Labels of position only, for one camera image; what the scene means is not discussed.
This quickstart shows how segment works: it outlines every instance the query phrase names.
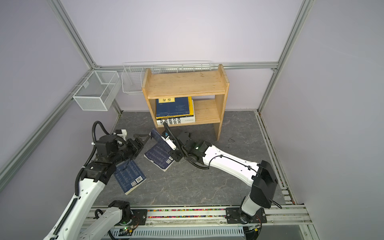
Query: wire basket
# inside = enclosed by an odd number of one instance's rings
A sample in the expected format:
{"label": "wire basket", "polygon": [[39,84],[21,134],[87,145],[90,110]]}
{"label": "wire basket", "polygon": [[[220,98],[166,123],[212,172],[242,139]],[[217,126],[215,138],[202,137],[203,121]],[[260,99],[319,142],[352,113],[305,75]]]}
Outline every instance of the wire basket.
{"label": "wire basket", "polygon": [[142,83],[147,68],[151,69],[152,74],[212,70],[210,61],[134,62],[123,63],[123,66],[122,91],[129,95],[142,94]]}
{"label": "wire basket", "polygon": [[84,111],[108,111],[121,87],[117,71],[94,70],[74,93]]}

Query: table surface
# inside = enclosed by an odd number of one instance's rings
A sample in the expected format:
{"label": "table surface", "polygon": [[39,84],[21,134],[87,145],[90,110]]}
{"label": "table surface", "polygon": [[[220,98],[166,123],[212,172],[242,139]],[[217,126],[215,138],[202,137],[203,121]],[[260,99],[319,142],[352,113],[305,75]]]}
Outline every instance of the table surface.
{"label": "table surface", "polygon": [[[149,112],[124,112],[116,129],[126,129],[128,137],[135,133],[150,133],[154,127]],[[213,124],[173,127],[176,135],[191,132],[191,138],[203,139],[219,149],[254,162],[271,162],[267,148],[253,111],[226,111],[220,141],[215,139]],[[114,177],[99,194],[94,205],[108,205],[114,200],[124,200],[133,207],[151,205],[240,205],[250,192],[250,187],[240,179],[214,167],[200,170],[189,162],[174,162],[162,171],[144,157],[156,141],[149,140],[134,160],[147,179],[128,195],[125,195]],[[273,198],[285,204],[279,187]]]}

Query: wooden bookshelf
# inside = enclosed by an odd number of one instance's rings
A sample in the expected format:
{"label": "wooden bookshelf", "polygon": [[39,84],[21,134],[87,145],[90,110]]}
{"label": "wooden bookshelf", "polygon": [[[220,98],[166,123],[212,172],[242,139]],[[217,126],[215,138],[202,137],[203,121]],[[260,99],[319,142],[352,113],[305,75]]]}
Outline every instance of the wooden bookshelf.
{"label": "wooden bookshelf", "polygon": [[152,74],[148,68],[142,85],[149,111],[159,132],[164,129],[160,129],[163,125],[157,125],[156,122],[156,99],[215,95],[215,99],[194,100],[196,121],[177,126],[213,123],[217,140],[220,139],[228,89],[229,80],[222,64],[217,71],[191,73]]}

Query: white mesh basket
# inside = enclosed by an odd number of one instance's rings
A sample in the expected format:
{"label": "white mesh basket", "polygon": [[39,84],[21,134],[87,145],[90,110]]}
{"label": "white mesh basket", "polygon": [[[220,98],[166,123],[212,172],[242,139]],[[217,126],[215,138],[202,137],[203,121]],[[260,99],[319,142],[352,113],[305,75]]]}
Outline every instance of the white mesh basket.
{"label": "white mesh basket", "polygon": [[84,111],[108,111],[120,87],[117,71],[94,70],[74,93],[73,99]]}
{"label": "white mesh basket", "polygon": [[123,63],[123,66],[122,91],[131,95],[142,94],[141,88],[147,68],[151,69],[152,74],[212,70],[210,61],[134,62]]}

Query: stack of books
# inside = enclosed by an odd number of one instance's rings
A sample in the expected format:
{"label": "stack of books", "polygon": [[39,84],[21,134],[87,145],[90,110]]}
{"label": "stack of books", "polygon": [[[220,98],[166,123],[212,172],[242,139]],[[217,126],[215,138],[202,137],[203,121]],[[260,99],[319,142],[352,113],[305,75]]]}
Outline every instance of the stack of books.
{"label": "stack of books", "polygon": [[158,125],[195,122],[195,109],[192,97],[175,98],[173,102],[156,100],[156,121]]}

